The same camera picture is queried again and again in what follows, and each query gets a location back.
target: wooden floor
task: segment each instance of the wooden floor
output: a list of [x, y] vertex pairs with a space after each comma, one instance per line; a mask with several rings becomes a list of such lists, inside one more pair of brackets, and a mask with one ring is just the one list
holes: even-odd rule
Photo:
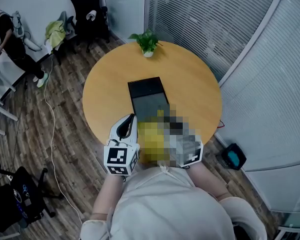
[[[46, 90], [47, 100], [56, 117], [52, 146], [56, 175], [61, 189], [79, 210], [83, 221], [90, 215], [106, 173], [102, 162], [103, 145], [87, 125], [82, 109], [82, 93], [85, 79], [94, 64], [104, 54], [121, 45], [119, 40], [110, 40], [109, 44], [102, 40], [95, 42], [88, 54], [85, 52], [84, 43], [75, 47], [77, 54], [66, 50], [61, 58], [61, 66], [53, 58], [53, 70]], [[51, 57], [42, 63], [42, 68], [46, 72], [51, 70]], [[28, 80], [28, 89], [23, 91], [23, 79], [18, 84], [17, 91], [7, 96], [4, 105], [11, 113], [20, 115], [14, 160], [13, 151], [19, 122], [0, 114], [0, 129], [6, 131], [6, 136], [0, 135], [0, 162], [3, 169], [11, 169], [13, 166], [12, 171], [24, 166], [36, 177], [46, 167], [47, 185], [58, 194], [50, 153], [53, 116], [44, 101], [43, 88], [38, 89], [35, 86], [32, 76], [25, 79]], [[246, 199], [253, 206], [267, 228], [269, 239], [273, 239], [281, 216], [268, 211], [241, 171], [225, 170], [218, 164], [215, 154], [222, 149], [220, 143], [212, 137], [204, 148], [204, 164], [225, 182], [233, 195]], [[7, 179], [2, 177], [0, 185], [4, 183], [7, 183]], [[56, 217], [49, 218], [44, 212], [43, 219], [22, 229], [21, 236], [14, 239], [78, 239], [81, 223], [66, 200], [48, 200], [47, 204], [56, 211]], [[17, 226], [11, 227], [4, 235], [17, 230]]]

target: white pot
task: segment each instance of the white pot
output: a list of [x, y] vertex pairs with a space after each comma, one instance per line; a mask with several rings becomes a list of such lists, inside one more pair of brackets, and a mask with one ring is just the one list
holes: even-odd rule
[[150, 58], [150, 57], [152, 57], [152, 55], [153, 55], [152, 51], [150, 51], [150, 52], [147, 51], [146, 53], [145, 52], [143, 53], [143, 56], [146, 57], [146, 58]]

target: yellow object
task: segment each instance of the yellow object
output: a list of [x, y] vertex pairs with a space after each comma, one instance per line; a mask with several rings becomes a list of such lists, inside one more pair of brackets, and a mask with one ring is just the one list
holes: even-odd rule
[[65, 38], [63, 21], [52, 21], [45, 28], [45, 38], [49, 39], [52, 48], [57, 47]]
[[[90, 71], [83, 90], [83, 111], [92, 132], [104, 145], [111, 127], [133, 113], [128, 82], [157, 76], [169, 104], [176, 106], [176, 116], [188, 117], [189, 128], [198, 130], [203, 144], [215, 132], [222, 100], [213, 73], [185, 48], [159, 43], [162, 46], [158, 45], [151, 58], [143, 56], [136, 42], [119, 46], [104, 55]], [[141, 148], [145, 148], [144, 141], [139, 134]]]

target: person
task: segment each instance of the person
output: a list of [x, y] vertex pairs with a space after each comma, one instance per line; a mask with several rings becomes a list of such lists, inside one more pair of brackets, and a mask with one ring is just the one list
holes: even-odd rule
[[231, 196], [222, 181], [198, 162], [186, 170], [149, 168], [128, 177], [126, 183], [122, 176], [108, 174], [80, 237], [235, 240], [233, 224], [252, 240], [267, 240], [253, 208]]
[[0, 12], [0, 54], [2, 50], [23, 71], [34, 74], [33, 81], [37, 87], [42, 87], [48, 78], [48, 74], [41, 70], [40, 66], [25, 53], [22, 40], [13, 34], [13, 23], [10, 16]]

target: man in black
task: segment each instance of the man in black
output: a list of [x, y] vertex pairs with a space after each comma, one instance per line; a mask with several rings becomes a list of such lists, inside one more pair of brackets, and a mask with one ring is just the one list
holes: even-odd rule
[[27, 73], [34, 74], [34, 82], [37, 87], [44, 85], [48, 74], [41, 70], [40, 66], [25, 53], [22, 40], [13, 34], [13, 24], [10, 17], [0, 12], [0, 54], [4, 49], [10, 59], [19, 68]]

